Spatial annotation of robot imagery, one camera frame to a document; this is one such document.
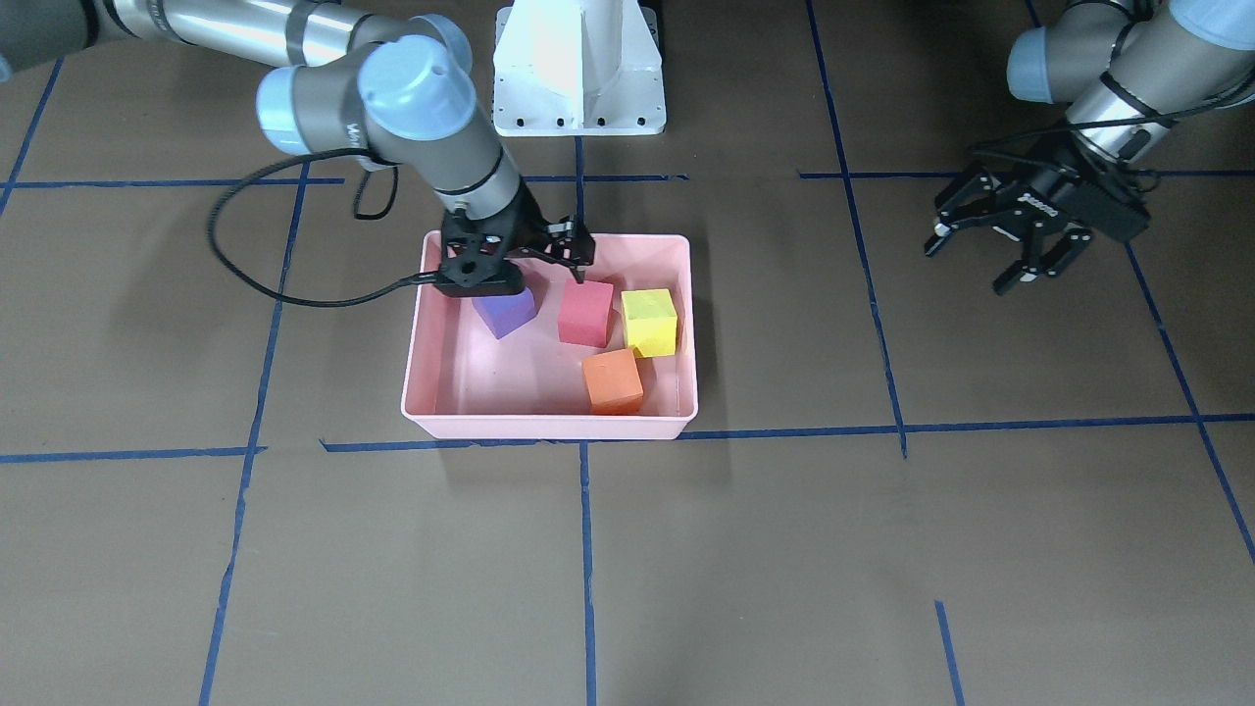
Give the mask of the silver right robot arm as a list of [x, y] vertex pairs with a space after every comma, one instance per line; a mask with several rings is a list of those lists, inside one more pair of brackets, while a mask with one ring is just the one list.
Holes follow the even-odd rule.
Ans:
[[417, 282], [451, 298], [517, 293], [520, 260], [569, 270], [595, 260], [584, 223], [547, 221], [477, 95], [466, 33], [326, 1], [5, 1], [3, 78], [125, 38], [269, 66], [255, 107], [287, 167], [351, 158], [410, 167], [443, 206], [442, 260]]

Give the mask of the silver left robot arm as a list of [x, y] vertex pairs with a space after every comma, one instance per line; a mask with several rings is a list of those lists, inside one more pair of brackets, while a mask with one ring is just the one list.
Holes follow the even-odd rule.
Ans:
[[930, 258], [964, 229], [1019, 245], [991, 282], [1055, 277], [1104, 236], [1126, 245], [1150, 224], [1135, 166], [1187, 118], [1252, 99], [1250, 1], [1071, 1], [1053, 25], [1014, 43], [1018, 99], [1063, 107], [1053, 125], [976, 143], [935, 197]]

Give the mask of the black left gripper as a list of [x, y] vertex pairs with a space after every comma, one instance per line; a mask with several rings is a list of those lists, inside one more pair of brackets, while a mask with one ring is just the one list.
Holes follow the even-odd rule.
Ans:
[[1017, 283], [1060, 276], [1092, 245], [1092, 229], [1127, 242], [1150, 227], [1137, 179], [1086, 148], [1076, 135], [1040, 137], [1012, 176], [1029, 187], [1040, 204], [1081, 227], [1065, 227], [1055, 245], [1044, 250], [1043, 234], [1024, 236], [1024, 209], [1018, 199], [1022, 188], [991, 173], [960, 173], [932, 199], [935, 224], [924, 246], [927, 258], [940, 253], [960, 229], [989, 228], [1022, 242], [1022, 258], [991, 282], [991, 291], [1001, 296]]

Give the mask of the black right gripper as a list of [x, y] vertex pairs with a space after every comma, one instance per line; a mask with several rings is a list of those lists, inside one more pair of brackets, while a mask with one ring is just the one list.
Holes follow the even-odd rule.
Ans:
[[508, 202], [484, 189], [453, 197], [442, 219], [442, 255], [444, 260], [471, 253], [501, 260], [537, 236], [538, 260], [569, 270], [574, 282], [586, 281], [596, 258], [594, 236], [579, 218], [546, 224], [525, 181], [515, 183], [515, 196]]

